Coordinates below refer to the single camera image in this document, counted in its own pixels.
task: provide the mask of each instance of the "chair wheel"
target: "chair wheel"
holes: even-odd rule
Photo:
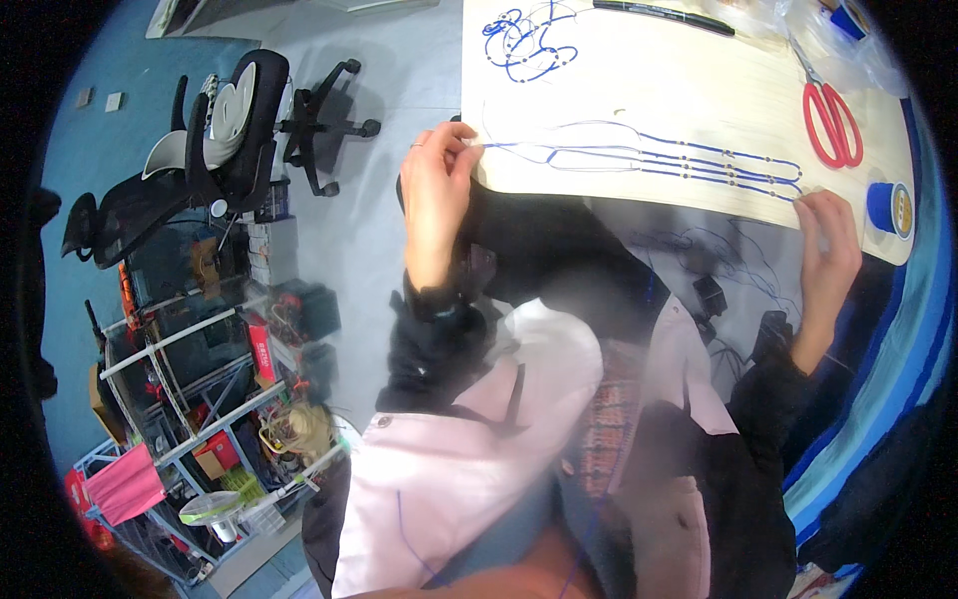
[[[379,130],[382,128],[382,123],[374,119],[369,119],[362,124],[362,136],[363,137],[376,137],[379,135]]]

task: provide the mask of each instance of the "black mesh chair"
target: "black mesh chair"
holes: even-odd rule
[[[188,122],[183,121],[183,103],[187,78],[176,88],[171,130],[187,131],[184,169],[164,169],[143,180],[140,173],[114,186],[103,196],[100,207],[92,194],[77,199],[67,219],[60,257],[75,252],[81,261],[93,258],[98,268],[109,268],[140,247],[174,215],[190,207],[208,209],[225,203],[226,213],[239,214],[258,209],[269,189],[276,131],[291,134],[284,159],[303,167],[317,196],[335,196],[334,182],[319,188],[313,165],[311,136],[319,131],[338,130],[348,135],[371,137],[379,132],[379,122],[367,121],[362,127],[330,127],[315,123],[319,107],[343,71],[356,73],[356,60],[340,62],[316,92],[295,90],[292,118],[276,122],[283,91],[289,77],[289,63],[269,50],[246,53],[237,64],[230,81],[236,84],[250,62],[256,62],[256,83],[243,140],[236,153],[219,168],[208,171],[203,157],[203,136],[209,97],[199,94]]]

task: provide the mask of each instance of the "blue thread spool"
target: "blue thread spool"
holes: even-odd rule
[[[832,23],[846,34],[860,41],[868,34],[868,26],[862,19],[861,10],[845,0],[832,13]]]
[[[868,187],[868,218],[878,229],[907,241],[915,230],[915,204],[901,183],[872,183]]]

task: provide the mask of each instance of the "plastic bag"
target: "plastic bag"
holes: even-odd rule
[[[737,34],[762,37],[787,35],[785,17],[792,0],[702,0],[709,15],[727,23]]]
[[[877,33],[861,41],[835,26],[818,2],[795,0],[785,22],[795,34],[812,68],[840,93],[878,88],[908,97],[908,84]]]

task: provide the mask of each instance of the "pink cloth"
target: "pink cloth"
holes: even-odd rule
[[[350,452],[333,599],[421,587],[508,512],[567,443],[604,377],[599,340],[575,316],[537,299],[506,316],[497,335],[500,352],[487,356],[496,357],[494,366],[455,403],[501,421],[518,364],[525,364],[516,423],[528,428],[502,439],[473,420],[377,413]],[[737,432],[712,388],[711,360],[696,323],[674,295],[659,312],[648,351],[637,359],[645,373],[637,381],[640,407],[652,401],[684,407],[685,380],[693,420],[712,435]],[[621,472],[605,483],[613,491]],[[654,534],[669,533],[656,537],[654,551],[668,553],[649,566],[655,573],[650,582],[681,570],[688,578],[668,589],[706,597],[711,548],[701,493],[693,479],[677,479],[666,491],[660,504],[677,506],[689,527],[658,519],[653,509],[640,515]],[[646,593],[640,596],[663,596],[654,587],[639,590]]]
[[[143,514],[166,496],[153,458],[142,443],[91,476],[83,489],[110,526]]]

